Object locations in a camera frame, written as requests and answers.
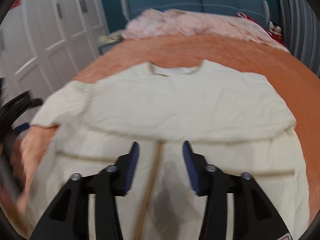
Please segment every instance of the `curtain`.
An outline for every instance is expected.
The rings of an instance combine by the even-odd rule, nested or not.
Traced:
[[[284,44],[320,77],[320,22],[306,0],[279,0]]]

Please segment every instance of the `orange bed sheet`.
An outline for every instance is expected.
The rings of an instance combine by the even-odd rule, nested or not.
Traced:
[[[287,103],[297,120],[295,130],[307,164],[311,222],[320,208],[320,80],[289,53],[252,41],[204,34],[127,40],[84,69],[75,80],[94,83],[146,61],[170,68],[199,65],[203,59],[266,76]],[[20,210],[24,209],[32,176],[56,129],[34,126],[21,144],[26,187],[18,202]]]

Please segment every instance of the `metal screw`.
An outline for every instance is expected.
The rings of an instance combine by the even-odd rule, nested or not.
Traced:
[[[108,167],[106,167],[107,172],[115,172],[117,170],[118,170],[118,167],[115,165],[109,165]]]
[[[212,165],[212,164],[209,164],[209,165],[207,165],[207,166],[205,167],[205,169],[206,169],[207,171],[216,171],[216,170],[217,170],[217,167],[214,166],[214,165]]]
[[[241,177],[244,179],[251,179],[251,175],[248,172],[241,173]]]
[[[71,180],[79,180],[81,179],[81,174],[75,173],[71,176]]]

